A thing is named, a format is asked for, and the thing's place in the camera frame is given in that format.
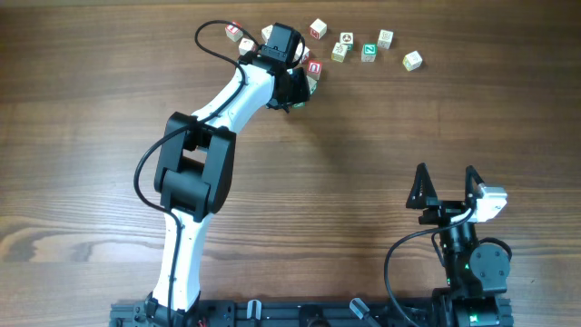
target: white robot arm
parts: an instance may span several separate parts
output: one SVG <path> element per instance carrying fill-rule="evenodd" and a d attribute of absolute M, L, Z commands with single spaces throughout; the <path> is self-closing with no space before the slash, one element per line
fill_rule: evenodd
<path fill-rule="evenodd" d="M 292 28 L 275 24 L 271 38 L 261 54 L 247 53 L 239 59 L 240 68 L 224 89 L 206 106 L 191 116 L 175 113 L 165 135 L 184 130 L 162 145 L 155 175 L 155 189 L 162 194 L 161 205 L 177 217 L 182 229 L 179 251 L 176 221 L 165 215 L 166 234 L 162 270 L 153 290 L 158 305 L 188 312 L 200 296 L 200 263 L 206 233 L 230 190 L 236 134 L 261 107 L 287 110 L 290 105 L 309 100 L 310 92 L 302 68 L 292 70 L 299 41 L 304 39 Z M 243 83 L 236 97 L 223 107 Z M 182 156 L 183 151 L 202 150 L 206 162 Z M 175 264 L 171 283 L 172 265 Z"/>
<path fill-rule="evenodd" d="M 275 85 L 274 76 L 254 65 L 245 65 L 243 69 L 246 73 L 245 87 L 242 88 L 236 100 L 224 108 L 220 115 L 206 123 L 207 125 L 216 128 L 226 127 L 237 134 L 248 123 L 252 115 L 270 101 Z M 192 115 L 200 119 L 208 116 L 224 103 L 240 82 L 241 73 L 236 70 L 236 74 L 226 87 L 209 104 Z M 172 212 L 179 218 L 183 226 L 173 283 L 172 309 L 183 309 L 187 312 L 195 304 L 200 294 L 202 250 L 214 214 L 206 214 L 202 221 L 197 223 L 191 214 L 179 209 L 172 209 Z M 157 299 L 159 304 L 163 306 L 167 306 L 168 301 L 170 286 L 168 276 L 172 268 L 173 248 L 176 239 L 175 221 L 169 214 L 165 215 L 165 224 L 162 271 L 153 290 L 153 298 Z"/>

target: toy block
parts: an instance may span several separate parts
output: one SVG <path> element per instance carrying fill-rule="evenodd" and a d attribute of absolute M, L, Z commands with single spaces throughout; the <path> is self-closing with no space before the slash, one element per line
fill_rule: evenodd
<path fill-rule="evenodd" d="M 311 60 L 309 61 L 309 68 L 307 69 L 307 76 L 314 79 L 315 81 L 319 81 L 320 72 L 323 69 L 323 63 Z"/>
<path fill-rule="evenodd" d="M 262 40 L 264 40 L 265 44 L 267 44 L 269 42 L 269 38 L 271 38 L 271 33 L 272 33 L 272 25 L 268 25 L 268 26 L 262 28 Z"/>
<path fill-rule="evenodd" d="M 361 50 L 361 61 L 364 63 L 374 62 L 377 54 L 378 47 L 375 44 L 364 44 Z"/>
<path fill-rule="evenodd" d="M 347 46 L 347 50 L 353 50 L 354 43 L 353 33 L 341 33 L 339 43 Z"/>
<path fill-rule="evenodd" d="M 238 45 L 238 51 L 240 52 L 240 55 L 246 55 L 246 53 L 249 51 L 256 51 L 256 48 L 257 45 L 246 37 L 243 37 L 242 41 L 240 41 L 240 45 Z"/>
<path fill-rule="evenodd" d="M 320 40 L 327 32 L 327 24 L 323 23 L 319 18 L 310 25 L 310 35 L 317 40 Z"/>
<path fill-rule="evenodd" d="M 242 25 L 238 22 L 232 21 L 233 23 L 235 23 L 237 26 L 242 27 Z M 241 37 L 244 35 L 244 33 L 242 32 L 242 30 L 234 25 L 228 25 L 226 26 L 226 36 L 228 36 L 232 41 L 234 42 L 238 42 L 238 40 L 241 39 Z"/>
<path fill-rule="evenodd" d="M 379 31 L 378 47 L 389 49 L 391 40 L 393 39 L 393 32 L 381 30 Z"/>
<path fill-rule="evenodd" d="M 299 55 L 300 55 L 300 51 L 302 50 L 302 43 L 299 43 L 299 46 L 297 46 L 297 51 L 294 53 L 294 61 L 299 60 Z M 300 63 L 304 64 L 307 62 L 307 60 L 309 60 L 310 57 L 310 50 L 308 46 L 305 46 L 305 52 L 302 54 L 302 58 L 300 59 Z"/>
<path fill-rule="evenodd" d="M 333 47 L 333 52 L 330 55 L 330 58 L 342 63 L 343 60 L 345 60 L 345 55 L 347 55 L 347 46 L 337 42 Z"/>
<path fill-rule="evenodd" d="M 307 76 L 307 82 L 309 83 L 310 94 L 314 94 L 315 90 L 317 89 L 317 81 L 315 81 L 312 77 Z"/>
<path fill-rule="evenodd" d="M 418 51 L 414 51 L 411 54 L 406 54 L 406 56 L 403 58 L 403 65 L 406 66 L 408 72 L 411 72 L 412 70 L 420 67 L 422 61 L 423 60 Z"/>

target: cable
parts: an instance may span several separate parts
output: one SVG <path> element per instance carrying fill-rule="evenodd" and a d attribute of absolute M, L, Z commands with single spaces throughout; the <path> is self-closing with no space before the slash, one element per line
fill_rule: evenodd
<path fill-rule="evenodd" d="M 299 56 L 299 59 L 297 59 L 297 61 L 292 63 L 292 68 L 294 68 L 300 64 L 300 61 L 302 60 L 302 55 L 305 54 L 305 38 L 302 35 L 300 36 L 300 42 L 302 43 L 302 48 L 300 50 L 300 56 Z"/>
<path fill-rule="evenodd" d="M 220 112 L 228 105 L 230 104 L 230 102 L 232 100 L 234 100 L 234 98 L 240 93 L 240 91 L 242 90 L 242 88 L 245 85 L 245 81 L 246 81 L 246 74 L 244 73 L 244 70 L 242 69 L 242 67 L 235 61 L 231 60 L 230 58 L 228 58 L 227 56 L 224 56 L 222 54 L 218 54 L 213 52 L 212 50 L 204 47 L 203 45 L 200 44 L 200 42 L 198 41 L 198 34 L 200 33 L 200 31 L 207 25 L 212 25 L 212 24 L 226 24 L 226 25 L 234 25 L 238 28 L 240 28 L 240 30 L 246 35 L 248 36 L 256 45 L 258 44 L 258 42 L 256 41 L 256 39 L 250 34 L 248 33 L 246 30 L 244 30 L 243 28 L 241 28 L 240 26 L 233 24 L 232 22 L 228 22 L 228 21 L 223 21 L 223 20 L 213 20 L 210 22 L 206 22 L 204 24 L 202 24 L 200 27 L 198 27 L 198 29 L 196 30 L 196 34 L 194 37 L 194 41 L 195 43 L 206 53 L 216 56 L 218 58 L 221 58 L 222 60 L 225 60 L 231 64 L 233 64 L 240 72 L 241 72 L 241 81 L 240 81 L 240 85 L 238 86 L 238 88 L 236 89 L 236 91 L 234 91 L 234 93 L 228 98 L 226 99 L 226 101 L 224 101 L 224 103 L 218 107 L 216 110 L 214 110 L 213 112 L 211 112 L 207 117 L 201 119 L 200 121 L 194 123 L 194 124 L 188 124 L 185 125 L 181 128 L 176 129 L 175 131 L 165 135 L 164 137 L 162 137 L 159 141 L 157 141 L 155 144 L 153 144 L 143 155 L 142 159 L 139 161 L 139 163 L 137 164 L 137 167 L 135 168 L 135 175 L 133 176 L 133 189 L 135 190 L 135 193 L 137 193 L 137 196 L 139 197 L 139 199 L 145 203 L 147 206 L 160 211 L 162 213 L 166 213 L 168 215 L 170 215 L 173 220 L 175 221 L 175 225 L 176 225 L 176 237 L 175 237 L 175 246 L 173 249 L 173 258 L 172 258 L 172 268 L 170 270 L 170 281 L 169 281 L 169 288 L 168 288 L 168 300 L 167 300 L 167 322 L 168 322 L 168 327 L 173 327 L 173 321 L 172 321 L 172 294 L 173 294 L 173 282 L 175 279 L 175 266 L 177 263 L 177 256 L 178 256 L 178 252 L 180 250 L 180 241 L 182 239 L 182 223 L 180 222 L 180 220 L 178 219 L 178 217 L 173 214 L 170 210 L 167 210 L 163 207 L 161 207 L 160 205 L 157 205 L 155 203 L 150 202 L 149 200 L 147 200 L 145 198 L 145 196 L 143 195 L 140 187 L 139 187 L 139 176 L 142 173 L 142 169 L 143 166 L 145 165 L 145 162 L 147 162 L 147 159 L 149 159 L 149 157 L 153 154 L 153 152 L 155 152 L 155 150 L 157 150 L 157 148 L 159 148 L 160 146 L 162 146 L 164 143 L 166 143 L 167 141 L 169 141 L 170 139 L 172 139 L 173 137 L 175 137 L 178 134 L 184 133 L 190 129 L 192 129 L 196 124 L 204 124 L 208 121 L 210 121 L 211 119 L 215 118 L 216 116 L 218 116 L 218 114 L 220 114 Z"/>
<path fill-rule="evenodd" d="M 388 254 L 385 257 L 385 262 L 383 263 L 383 279 L 385 281 L 385 286 L 386 286 L 386 288 L 388 290 L 389 298 L 393 302 L 393 305 L 396 307 L 396 309 L 398 309 L 399 313 L 401 313 L 401 315 L 405 318 L 405 320 L 407 320 L 414 327 L 421 327 L 421 326 L 419 326 L 416 322 L 412 321 L 407 316 L 407 314 L 403 311 L 403 309 L 399 305 L 398 301 L 396 300 L 396 297 L 393 294 L 393 291 L 391 290 L 391 286 L 389 285 L 389 275 L 388 275 L 388 273 L 389 273 L 389 259 L 391 258 L 391 255 L 393 254 L 393 252 L 400 245 L 402 245 L 405 241 L 408 241 L 408 240 L 411 240 L 412 238 L 415 238 L 415 237 L 418 237 L 418 236 L 422 236 L 422 235 L 426 235 L 426 234 L 429 234 L 429 233 L 442 233 L 442 232 L 445 232 L 445 231 L 450 230 L 452 228 L 458 227 L 462 223 L 467 222 L 470 218 L 472 218 L 472 214 L 474 214 L 474 208 L 470 208 L 469 210 L 470 210 L 470 213 L 465 218 L 463 218 L 461 221 L 459 221 L 459 222 L 452 223 L 451 225 L 448 225 L 446 227 L 431 228 L 431 229 L 427 229 L 425 231 L 420 231 L 420 232 L 412 233 L 412 234 L 410 234 L 410 235 L 408 235 L 408 236 L 400 239 L 399 241 L 395 242 L 389 248 Z"/>
<path fill-rule="evenodd" d="M 500 246 L 504 251 L 507 252 L 508 260 L 510 261 L 512 259 L 512 250 L 510 249 L 510 246 L 508 246 L 508 244 L 500 241 L 498 238 L 485 237 L 482 240 L 480 240 L 480 244 L 482 244 L 482 243 L 493 243 L 493 244 Z"/>
<path fill-rule="evenodd" d="M 436 243 L 436 235 L 437 234 L 438 233 L 432 234 L 432 245 L 434 246 L 434 250 L 436 251 L 436 254 L 438 255 L 438 259 L 439 259 L 439 262 L 442 264 L 442 267 L 446 267 L 446 263 L 444 263 L 444 258 L 442 257 L 442 253 L 439 251 L 438 244 Z"/>

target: wood grain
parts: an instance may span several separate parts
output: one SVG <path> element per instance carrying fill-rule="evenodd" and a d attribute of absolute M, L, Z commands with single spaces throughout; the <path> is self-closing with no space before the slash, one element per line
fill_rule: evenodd
<path fill-rule="evenodd" d="M 581 4 L 392 1 L 0 9 L 0 325 L 104 326 L 160 268 L 163 220 L 137 200 L 133 169 L 174 111 L 207 104 L 232 69 L 193 43 L 212 18 L 256 36 L 274 21 L 323 62 L 317 93 L 286 115 L 260 110 L 237 144 L 232 189 L 204 251 L 203 297 L 382 299 L 389 246 L 418 230 L 404 203 L 428 163 L 442 198 L 464 168 L 506 186 L 479 236 L 514 250 L 518 326 L 581 319 Z M 380 28 L 395 32 L 359 61 Z M 339 32 L 356 50 L 330 60 Z M 202 42 L 234 57 L 222 28 Z M 408 73 L 403 55 L 425 59 Z M 142 185 L 151 189 L 155 160 Z M 400 296 L 445 285 L 429 240 L 396 252 Z"/>

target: block with red symbol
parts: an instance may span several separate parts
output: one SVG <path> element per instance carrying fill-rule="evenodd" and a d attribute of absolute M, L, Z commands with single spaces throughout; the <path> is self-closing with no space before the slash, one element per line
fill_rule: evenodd
<path fill-rule="evenodd" d="M 246 55 L 249 51 L 256 51 L 256 44 L 252 40 L 243 37 L 240 45 L 238 45 L 238 51 L 240 55 Z"/>
<path fill-rule="evenodd" d="M 307 76 L 310 76 L 315 81 L 319 81 L 320 72 L 323 70 L 323 63 L 311 60 L 307 68 Z"/>
<path fill-rule="evenodd" d="M 236 21 L 232 21 L 237 26 L 242 27 L 242 25 Z M 234 42 L 238 42 L 240 38 L 244 35 L 242 30 L 234 25 L 226 26 L 226 36 L 230 37 L 230 39 Z"/>
<path fill-rule="evenodd" d="M 302 51 L 302 43 L 299 43 L 297 46 L 297 51 L 294 53 L 294 61 L 299 60 L 300 52 Z M 300 63 L 304 64 L 309 60 L 310 57 L 310 50 L 308 46 L 305 46 L 305 51 L 302 53 L 302 58 L 300 59 Z"/>
<path fill-rule="evenodd" d="M 320 40 L 327 32 L 327 24 L 323 23 L 319 18 L 310 25 L 310 36 Z"/>
<path fill-rule="evenodd" d="M 347 46 L 347 50 L 353 50 L 353 33 L 341 33 L 339 43 Z"/>

